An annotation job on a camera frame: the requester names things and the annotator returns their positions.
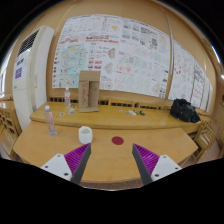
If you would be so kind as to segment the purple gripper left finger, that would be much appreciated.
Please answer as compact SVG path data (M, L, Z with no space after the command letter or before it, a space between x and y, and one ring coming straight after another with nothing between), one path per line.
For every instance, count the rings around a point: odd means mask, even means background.
M91 144L88 143L65 155L56 154L42 166L42 169L79 185L90 154Z

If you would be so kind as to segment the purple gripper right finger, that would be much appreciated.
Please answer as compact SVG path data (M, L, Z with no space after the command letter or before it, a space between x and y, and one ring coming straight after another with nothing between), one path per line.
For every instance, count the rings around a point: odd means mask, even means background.
M133 145L132 154L144 185L181 170L168 155L159 156L137 144Z

